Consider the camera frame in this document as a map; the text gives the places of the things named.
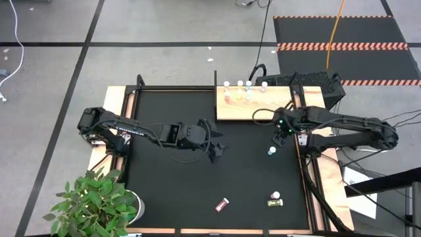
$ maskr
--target white cable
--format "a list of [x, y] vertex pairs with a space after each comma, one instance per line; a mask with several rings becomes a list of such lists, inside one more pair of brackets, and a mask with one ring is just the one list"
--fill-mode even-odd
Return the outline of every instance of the white cable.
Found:
[[[20, 63], [19, 63], [18, 68], [16, 68], [16, 70], [12, 74], [8, 75], [5, 79], [3, 79], [0, 82], [0, 88], [1, 88], [1, 85], [3, 85], [3, 82], [5, 82], [9, 78], [11, 78], [20, 69], [20, 67], [22, 66], [22, 63], [24, 61], [24, 46], [21, 44], [21, 42], [18, 39], [18, 15], [16, 14], [16, 9], [14, 9], [14, 5], [12, 3], [12, 0], [9, 0], [9, 2], [11, 3], [13, 13], [14, 13], [14, 36], [16, 38], [16, 41], [20, 44], [20, 47], [22, 48], [22, 55], [20, 56]], [[3, 102], [7, 102], [7, 99], [3, 96], [3, 94], [1, 92], [0, 92], [0, 99], [2, 99]]]

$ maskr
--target orange striped tape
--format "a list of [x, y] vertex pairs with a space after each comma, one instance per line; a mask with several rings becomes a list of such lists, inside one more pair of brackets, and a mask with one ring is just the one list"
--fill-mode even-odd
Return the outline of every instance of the orange striped tape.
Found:
[[[393, 18], [393, 16], [340, 16], [341, 18]], [[277, 18], [336, 18], [336, 16], [274, 16]]]
[[[326, 51], [329, 43], [279, 43], [278, 51]], [[331, 50], [408, 50], [407, 43], [332, 43]]]
[[341, 80], [343, 86], [421, 86], [421, 80]]

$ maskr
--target wooden platform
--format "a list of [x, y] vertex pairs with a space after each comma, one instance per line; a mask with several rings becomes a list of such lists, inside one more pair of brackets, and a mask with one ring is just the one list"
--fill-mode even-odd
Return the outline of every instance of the wooden platform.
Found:
[[[224, 87], [216, 89], [216, 117], [218, 120], [252, 120], [252, 115], [257, 109], [276, 110], [285, 106], [291, 100], [289, 87], [268, 86], [266, 92], [260, 91], [260, 86], [251, 87], [251, 100], [245, 99], [245, 91], [241, 99], [237, 99], [237, 86], [230, 87], [230, 101], [225, 101]], [[318, 86], [305, 86], [304, 91], [309, 95], [320, 95], [322, 91]], [[271, 120], [273, 113], [259, 111], [255, 115], [256, 120]]]

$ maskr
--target white paper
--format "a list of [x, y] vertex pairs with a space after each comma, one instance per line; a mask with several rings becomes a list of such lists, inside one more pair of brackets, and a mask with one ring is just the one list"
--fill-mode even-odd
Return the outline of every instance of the white paper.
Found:
[[[348, 167], [345, 167], [345, 174], [343, 175], [343, 180], [348, 184], [356, 184], [359, 182], [370, 180], [371, 178], [362, 174], [358, 171], [354, 171]], [[377, 201], [377, 194], [370, 194], [367, 195], [374, 201]], [[367, 217], [371, 217], [373, 219], [376, 218], [376, 204], [372, 203], [368, 198], [364, 196], [358, 197], [348, 197], [348, 204], [349, 208], [357, 213], [361, 213], [366, 215]]]

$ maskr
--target orange cable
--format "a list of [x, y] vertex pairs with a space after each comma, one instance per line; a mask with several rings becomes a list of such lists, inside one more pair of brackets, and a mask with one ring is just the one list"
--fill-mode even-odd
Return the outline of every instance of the orange cable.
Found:
[[326, 69], [329, 69], [330, 49], [332, 48], [332, 42], [334, 40], [337, 23], [339, 22], [339, 18], [341, 17], [342, 9], [343, 9], [343, 6], [345, 5], [345, 1], [346, 0], [342, 0], [341, 8], [339, 9], [339, 13], [337, 14], [337, 17], [336, 17], [334, 30], [332, 31], [332, 34], [330, 36], [329, 48], [328, 48], [328, 58], [326, 59]]

